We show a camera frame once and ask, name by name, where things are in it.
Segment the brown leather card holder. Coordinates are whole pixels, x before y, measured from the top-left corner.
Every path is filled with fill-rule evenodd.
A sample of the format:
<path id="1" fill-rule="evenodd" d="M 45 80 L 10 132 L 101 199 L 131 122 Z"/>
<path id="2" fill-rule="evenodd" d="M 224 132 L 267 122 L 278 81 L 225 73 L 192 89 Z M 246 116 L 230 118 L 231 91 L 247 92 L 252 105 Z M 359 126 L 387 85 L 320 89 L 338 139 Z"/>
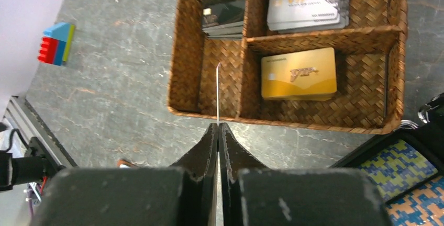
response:
<path id="1" fill-rule="evenodd" d="M 137 165 L 135 165 L 135 164 L 133 164 L 131 162 L 128 162 L 125 159 L 120 159 L 118 161 L 117 165 L 118 165 L 119 168 L 138 168 L 139 167 L 139 166 L 137 166 Z"/>

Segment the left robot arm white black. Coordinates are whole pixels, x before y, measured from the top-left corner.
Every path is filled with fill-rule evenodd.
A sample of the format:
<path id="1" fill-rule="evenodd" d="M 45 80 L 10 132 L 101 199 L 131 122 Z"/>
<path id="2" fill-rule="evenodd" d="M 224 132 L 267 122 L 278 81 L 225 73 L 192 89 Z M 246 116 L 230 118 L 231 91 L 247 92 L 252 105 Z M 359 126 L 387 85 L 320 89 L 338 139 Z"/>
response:
<path id="1" fill-rule="evenodd" d="M 26 148 L 23 157 L 13 157 L 13 153 L 10 152 L 15 135 Z M 44 183 L 59 171 L 78 166 L 69 156 L 67 161 L 67 164 L 60 163 L 38 137 L 33 136 L 29 142 L 26 142 L 20 131 L 13 128 L 7 148 L 1 150 L 1 192 L 12 190 L 16 185 L 32 182 Z"/>

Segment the gold credit card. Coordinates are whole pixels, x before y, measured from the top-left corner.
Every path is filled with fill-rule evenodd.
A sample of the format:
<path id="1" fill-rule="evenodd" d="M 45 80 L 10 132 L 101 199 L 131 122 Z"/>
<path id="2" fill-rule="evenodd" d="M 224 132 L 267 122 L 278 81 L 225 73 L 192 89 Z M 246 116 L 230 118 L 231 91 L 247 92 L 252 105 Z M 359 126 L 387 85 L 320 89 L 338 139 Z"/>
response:
<path id="1" fill-rule="evenodd" d="M 216 66 L 216 117 L 217 117 L 217 128 L 219 128 L 219 69 L 221 66 L 221 62 L 219 62 Z M 224 225 L 223 222 L 223 199 L 222 199 L 222 191 L 221 191 L 221 171 L 220 171 L 220 156 L 219 156 L 219 142 L 217 142 L 217 161 L 216 161 L 216 170 L 217 170 L 217 194 L 216 194 L 216 225 Z"/>

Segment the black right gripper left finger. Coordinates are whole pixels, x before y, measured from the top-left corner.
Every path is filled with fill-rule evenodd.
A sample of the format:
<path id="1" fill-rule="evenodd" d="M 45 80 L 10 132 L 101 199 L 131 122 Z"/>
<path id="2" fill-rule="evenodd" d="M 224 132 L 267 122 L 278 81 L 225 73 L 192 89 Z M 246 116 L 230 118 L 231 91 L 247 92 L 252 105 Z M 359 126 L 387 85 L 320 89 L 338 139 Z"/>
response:
<path id="1" fill-rule="evenodd" d="M 185 170 L 179 225 L 215 225 L 217 214 L 218 125 L 210 123 L 201 139 L 172 164 Z"/>

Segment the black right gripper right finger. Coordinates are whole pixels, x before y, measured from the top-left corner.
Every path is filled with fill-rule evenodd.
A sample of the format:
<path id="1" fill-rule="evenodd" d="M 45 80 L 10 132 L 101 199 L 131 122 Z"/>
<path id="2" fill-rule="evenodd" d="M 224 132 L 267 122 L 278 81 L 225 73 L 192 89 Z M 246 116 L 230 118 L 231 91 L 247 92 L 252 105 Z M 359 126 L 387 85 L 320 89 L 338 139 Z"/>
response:
<path id="1" fill-rule="evenodd" d="M 224 225 L 243 225 L 238 172 L 268 167 L 236 140 L 225 122 L 219 124 L 219 158 Z"/>

